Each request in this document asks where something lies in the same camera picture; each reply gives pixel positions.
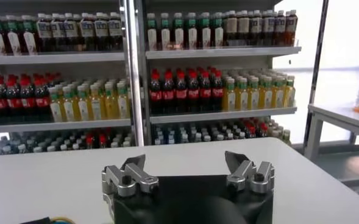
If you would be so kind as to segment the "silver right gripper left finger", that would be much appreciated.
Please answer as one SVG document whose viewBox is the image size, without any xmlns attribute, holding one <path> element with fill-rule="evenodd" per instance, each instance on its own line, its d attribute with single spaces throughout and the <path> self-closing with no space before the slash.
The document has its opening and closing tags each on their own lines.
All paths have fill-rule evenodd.
<svg viewBox="0 0 359 224">
<path fill-rule="evenodd" d="M 102 193 L 133 197 L 139 189 L 145 194 L 154 194 L 159 189 L 158 177 L 149 175 L 144 169 L 146 155 L 142 154 L 125 160 L 121 167 L 105 166 L 102 175 Z"/>
</svg>

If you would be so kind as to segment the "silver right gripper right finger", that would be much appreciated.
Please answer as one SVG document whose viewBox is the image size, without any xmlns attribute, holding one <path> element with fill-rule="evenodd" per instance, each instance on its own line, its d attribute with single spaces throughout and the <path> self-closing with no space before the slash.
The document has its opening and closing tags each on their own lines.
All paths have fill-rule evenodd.
<svg viewBox="0 0 359 224">
<path fill-rule="evenodd" d="M 274 190 L 275 170 L 267 161 L 256 166 L 246 155 L 230 151 L 224 152 L 230 174 L 226 186 L 233 192 L 250 190 L 256 194 L 267 194 Z"/>
</svg>

